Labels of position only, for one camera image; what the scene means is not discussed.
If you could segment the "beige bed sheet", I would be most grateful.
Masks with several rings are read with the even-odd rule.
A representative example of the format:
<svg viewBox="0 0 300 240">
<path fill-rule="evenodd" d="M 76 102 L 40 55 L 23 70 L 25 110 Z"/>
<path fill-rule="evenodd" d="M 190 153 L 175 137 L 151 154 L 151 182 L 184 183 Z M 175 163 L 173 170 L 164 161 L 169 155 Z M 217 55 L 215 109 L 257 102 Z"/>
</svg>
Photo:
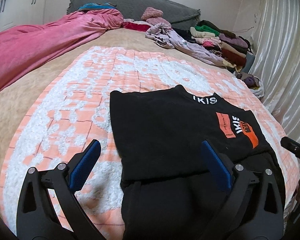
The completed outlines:
<svg viewBox="0 0 300 240">
<path fill-rule="evenodd" d="M 123 47 L 137 51 L 161 52 L 176 59 L 192 62 L 205 69 L 210 68 L 210 65 L 204 64 L 180 51 L 161 48 L 154 41 L 145 38 L 145 35 L 141 32 L 123 28 L 110 30 L 101 37 L 33 70 L 0 92 L 0 159 L 5 156 L 5 152 L 20 122 L 41 92 L 79 55 L 93 46 Z"/>
</svg>

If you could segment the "pink velvet quilt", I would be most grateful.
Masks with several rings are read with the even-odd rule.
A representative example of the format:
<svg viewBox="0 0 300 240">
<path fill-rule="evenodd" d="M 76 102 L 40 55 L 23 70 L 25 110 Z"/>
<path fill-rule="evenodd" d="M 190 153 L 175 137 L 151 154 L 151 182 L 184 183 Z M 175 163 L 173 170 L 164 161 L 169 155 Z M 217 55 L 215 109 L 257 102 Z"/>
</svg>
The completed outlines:
<svg viewBox="0 0 300 240">
<path fill-rule="evenodd" d="M 34 69 L 118 29 L 123 15 L 117 9 L 76 11 L 55 22 L 18 25 L 0 32 L 0 91 Z"/>
</svg>

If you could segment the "red cloth near pillows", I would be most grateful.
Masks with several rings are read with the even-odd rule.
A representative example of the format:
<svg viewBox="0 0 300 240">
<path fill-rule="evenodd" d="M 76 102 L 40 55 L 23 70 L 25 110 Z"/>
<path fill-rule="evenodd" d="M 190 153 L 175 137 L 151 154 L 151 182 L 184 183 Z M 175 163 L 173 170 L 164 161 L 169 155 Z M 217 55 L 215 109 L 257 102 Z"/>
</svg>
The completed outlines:
<svg viewBox="0 0 300 240">
<path fill-rule="evenodd" d="M 129 30 L 146 32 L 151 25 L 136 22 L 123 22 L 122 27 Z"/>
</svg>

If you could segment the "pink fluffy pillow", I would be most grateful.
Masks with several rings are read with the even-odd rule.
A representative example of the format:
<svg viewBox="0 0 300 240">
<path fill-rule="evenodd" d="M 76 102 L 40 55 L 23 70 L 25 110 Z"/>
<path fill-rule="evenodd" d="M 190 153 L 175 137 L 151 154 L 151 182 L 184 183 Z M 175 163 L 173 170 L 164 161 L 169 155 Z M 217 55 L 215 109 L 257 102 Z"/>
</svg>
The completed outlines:
<svg viewBox="0 0 300 240">
<path fill-rule="evenodd" d="M 164 23 L 168 25 L 169 27 L 171 26 L 170 22 L 165 20 L 163 18 L 163 11 L 159 9 L 155 9 L 153 7 L 147 7 L 146 10 L 144 11 L 143 15 L 141 16 L 141 20 L 145 21 L 151 25 L 156 25 L 158 23 Z"/>
</svg>

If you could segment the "stack of folded clothes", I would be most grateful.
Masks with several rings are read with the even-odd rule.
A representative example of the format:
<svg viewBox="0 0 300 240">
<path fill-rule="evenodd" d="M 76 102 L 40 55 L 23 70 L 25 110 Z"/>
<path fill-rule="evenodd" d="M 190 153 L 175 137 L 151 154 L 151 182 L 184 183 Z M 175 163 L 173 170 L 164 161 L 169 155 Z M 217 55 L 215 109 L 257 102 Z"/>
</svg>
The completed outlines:
<svg viewBox="0 0 300 240">
<path fill-rule="evenodd" d="M 174 28 L 187 42 L 198 44 L 210 53 L 232 64 L 231 72 L 249 72 L 255 60 L 250 42 L 235 33 L 220 29 L 212 22 L 201 20 L 188 29 Z"/>
</svg>

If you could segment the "lilac crumpled garment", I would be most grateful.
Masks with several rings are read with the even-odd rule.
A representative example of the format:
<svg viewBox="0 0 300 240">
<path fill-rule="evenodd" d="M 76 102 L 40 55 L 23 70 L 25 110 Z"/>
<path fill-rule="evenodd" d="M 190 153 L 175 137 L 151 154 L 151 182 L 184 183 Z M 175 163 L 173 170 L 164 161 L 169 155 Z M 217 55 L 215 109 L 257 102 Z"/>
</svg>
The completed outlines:
<svg viewBox="0 0 300 240">
<path fill-rule="evenodd" d="M 209 52 L 203 46 L 187 42 L 165 23 L 158 23 L 150 27 L 145 36 L 162 48 L 176 49 L 203 63 L 217 67 L 232 66 L 230 62 Z"/>
</svg>

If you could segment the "blue cloth on quilt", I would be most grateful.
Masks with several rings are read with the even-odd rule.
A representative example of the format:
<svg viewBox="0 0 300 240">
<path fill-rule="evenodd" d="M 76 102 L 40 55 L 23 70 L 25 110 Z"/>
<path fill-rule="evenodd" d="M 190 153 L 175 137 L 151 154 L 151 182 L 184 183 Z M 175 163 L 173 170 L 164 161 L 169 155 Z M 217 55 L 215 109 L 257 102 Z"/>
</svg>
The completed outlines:
<svg viewBox="0 0 300 240">
<path fill-rule="evenodd" d="M 83 6 L 79 7 L 77 11 L 90 11 L 90 10 L 100 10 L 100 9 L 116 9 L 116 5 L 111 3 L 86 3 Z"/>
</svg>

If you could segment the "black printed sweater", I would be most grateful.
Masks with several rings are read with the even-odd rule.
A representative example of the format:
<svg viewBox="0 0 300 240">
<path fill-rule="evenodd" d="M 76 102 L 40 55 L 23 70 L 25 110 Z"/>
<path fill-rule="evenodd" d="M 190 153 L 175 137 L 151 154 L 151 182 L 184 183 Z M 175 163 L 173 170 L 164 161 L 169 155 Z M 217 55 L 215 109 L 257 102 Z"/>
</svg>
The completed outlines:
<svg viewBox="0 0 300 240">
<path fill-rule="evenodd" d="M 110 120 L 122 160 L 124 239 L 203 239 L 226 198 L 204 163 L 204 140 L 249 171 L 272 170 L 284 208 L 276 154 L 251 111 L 178 85 L 111 92 Z"/>
</svg>

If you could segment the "cream satin curtain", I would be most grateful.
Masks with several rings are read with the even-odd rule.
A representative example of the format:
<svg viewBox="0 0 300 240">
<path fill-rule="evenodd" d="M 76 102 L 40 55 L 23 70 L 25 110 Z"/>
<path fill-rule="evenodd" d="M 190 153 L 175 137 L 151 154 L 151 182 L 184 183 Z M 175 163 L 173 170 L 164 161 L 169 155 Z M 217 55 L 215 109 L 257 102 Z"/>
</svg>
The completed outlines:
<svg viewBox="0 0 300 240">
<path fill-rule="evenodd" d="M 251 38 L 251 72 L 263 82 L 262 103 L 300 143 L 300 0 L 261 0 Z"/>
</svg>

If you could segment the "bag of clothes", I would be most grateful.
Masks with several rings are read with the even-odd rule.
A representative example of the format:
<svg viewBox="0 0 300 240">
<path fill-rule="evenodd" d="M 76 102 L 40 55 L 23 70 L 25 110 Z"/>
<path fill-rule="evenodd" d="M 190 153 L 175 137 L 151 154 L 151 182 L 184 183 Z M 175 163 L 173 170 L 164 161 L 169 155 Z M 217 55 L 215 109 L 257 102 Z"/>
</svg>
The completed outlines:
<svg viewBox="0 0 300 240">
<path fill-rule="evenodd" d="M 258 77 L 245 72 L 235 72 L 235 77 L 243 81 L 258 99 L 264 97 L 264 85 Z"/>
</svg>

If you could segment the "orange white patterned blanket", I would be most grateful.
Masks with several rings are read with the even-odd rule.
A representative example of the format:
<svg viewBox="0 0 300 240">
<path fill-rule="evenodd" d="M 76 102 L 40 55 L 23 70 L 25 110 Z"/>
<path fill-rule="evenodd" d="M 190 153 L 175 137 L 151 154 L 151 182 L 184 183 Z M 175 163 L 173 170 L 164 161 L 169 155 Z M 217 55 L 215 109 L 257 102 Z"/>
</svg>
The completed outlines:
<svg viewBox="0 0 300 240">
<path fill-rule="evenodd" d="M 1 213 L 10 230 L 16 230 L 18 198 L 28 169 L 53 169 L 97 139 L 101 156 L 76 198 L 104 237 L 121 239 L 125 229 L 121 217 L 122 165 L 110 125 L 110 93 L 148 92 L 176 85 L 197 96 L 217 93 L 253 112 L 276 153 L 286 201 L 290 201 L 299 180 L 298 161 L 280 146 L 285 135 L 281 125 L 242 81 L 207 64 L 163 53 L 92 47 L 43 90 L 11 140 L 0 176 Z"/>
</svg>

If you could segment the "white wardrobe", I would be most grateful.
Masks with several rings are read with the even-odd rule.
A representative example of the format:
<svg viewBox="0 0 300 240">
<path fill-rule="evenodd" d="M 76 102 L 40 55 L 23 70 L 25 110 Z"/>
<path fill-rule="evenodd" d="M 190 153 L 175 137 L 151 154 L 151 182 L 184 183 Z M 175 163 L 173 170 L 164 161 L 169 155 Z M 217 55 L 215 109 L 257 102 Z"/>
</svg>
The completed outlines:
<svg viewBox="0 0 300 240">
<path fill-rule="evenodd" d="M 17 25 L 43 24 L 46 0 L 0 0 L 0 32 Z"/>
</svg>

